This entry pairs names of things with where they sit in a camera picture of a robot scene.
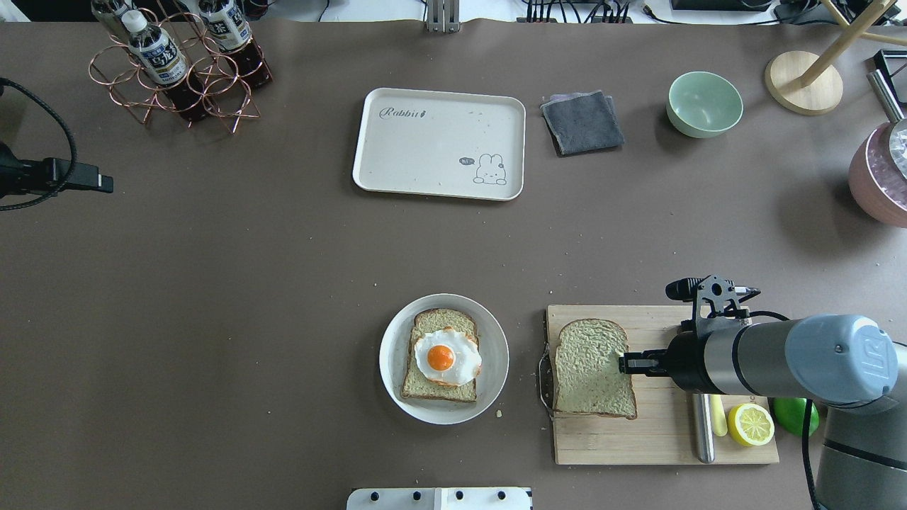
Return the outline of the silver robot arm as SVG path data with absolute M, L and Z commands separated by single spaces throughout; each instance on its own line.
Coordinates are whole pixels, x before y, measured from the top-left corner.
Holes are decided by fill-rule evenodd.
M 906 506 L 906 354 L 861 315 L 745 324 L 685 322 L 659 351 L 626 353 L 625 374 L 699 394 L 803 397 L 827 406 L 816 499 L 823 509 Z

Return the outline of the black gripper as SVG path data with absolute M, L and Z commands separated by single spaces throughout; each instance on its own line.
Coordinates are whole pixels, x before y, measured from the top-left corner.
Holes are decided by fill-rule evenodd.
M 652 349 L 643 353 L 624 353 L 619 357 L 619 361 L 621 373 L 668 377 L 681 390 L 694 394 L 709 394 L 704 342 L 692 331 L 675 336 L 667 348 Z M 652 363 L 648 368 L 645 365 L 647 361 Z

